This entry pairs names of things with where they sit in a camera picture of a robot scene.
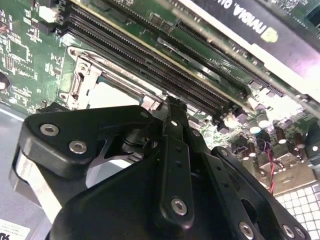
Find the sticker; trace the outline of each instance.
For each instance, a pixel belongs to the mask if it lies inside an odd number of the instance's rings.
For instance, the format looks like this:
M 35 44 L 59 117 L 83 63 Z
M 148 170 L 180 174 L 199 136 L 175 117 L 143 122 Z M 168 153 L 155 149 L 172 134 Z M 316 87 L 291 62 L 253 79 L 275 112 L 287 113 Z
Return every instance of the sticker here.
M 30 228 L 0 219 L 0 240 L 25 240 Z
M 278 33 L 272 27 L 268 27 L 267 30 L 262 33 L 261 38 L 267 43 L 275 43 L 278 40 Z

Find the white label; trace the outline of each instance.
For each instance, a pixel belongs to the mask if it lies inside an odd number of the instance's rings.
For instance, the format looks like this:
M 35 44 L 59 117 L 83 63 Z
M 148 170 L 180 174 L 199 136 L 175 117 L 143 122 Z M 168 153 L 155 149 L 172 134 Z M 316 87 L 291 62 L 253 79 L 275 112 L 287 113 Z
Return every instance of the white label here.
M 25 240 L 30 228 L 0 219 L 0 240 Z

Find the motherboard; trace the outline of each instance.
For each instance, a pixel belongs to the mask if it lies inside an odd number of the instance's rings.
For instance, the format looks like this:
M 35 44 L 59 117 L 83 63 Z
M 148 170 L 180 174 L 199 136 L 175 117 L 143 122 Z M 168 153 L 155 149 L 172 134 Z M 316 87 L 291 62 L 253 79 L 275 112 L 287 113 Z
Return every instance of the motherboard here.
M 316 121 L 304 107 L 308 100 L 217 29 L 196 16 L 192 24 L 179 17 L 169 2 L 2 1 L 0 102 L 27 115 L 52 103 L 61 110 L 140 105 L 153 111 L 174 96 L 187 103 L 189 124 L 210 149 L 226 147 L 268 172 L 267 146 L 286 144 L 290 159 L 277 172 L 302 164 L 303 138 Z M 319 36 L 319 1 L 271 3 Z

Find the red wire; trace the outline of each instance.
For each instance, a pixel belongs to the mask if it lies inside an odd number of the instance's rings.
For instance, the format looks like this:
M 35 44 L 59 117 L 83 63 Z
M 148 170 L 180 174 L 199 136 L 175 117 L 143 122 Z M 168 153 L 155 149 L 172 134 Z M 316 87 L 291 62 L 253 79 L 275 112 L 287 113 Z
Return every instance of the red wire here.
M 269 149 L 266 153 L 270 162 L 270 193 L 273 195 L 275 189 L 275 163 L 271 154 L 271 150 Z

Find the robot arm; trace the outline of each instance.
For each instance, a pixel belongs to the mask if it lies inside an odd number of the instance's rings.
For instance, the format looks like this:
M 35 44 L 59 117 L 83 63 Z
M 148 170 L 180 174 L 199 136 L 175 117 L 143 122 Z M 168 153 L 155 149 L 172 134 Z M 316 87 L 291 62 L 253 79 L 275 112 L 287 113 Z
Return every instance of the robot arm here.
M 133 164 L 88 189 L 88 169 L 115 156 Z M 50 240 L 310 239 L 226 149 L 207 148 L 172 97 L 152 114 L 123 106 L 29 116 L 11 175 L 51 220 Z

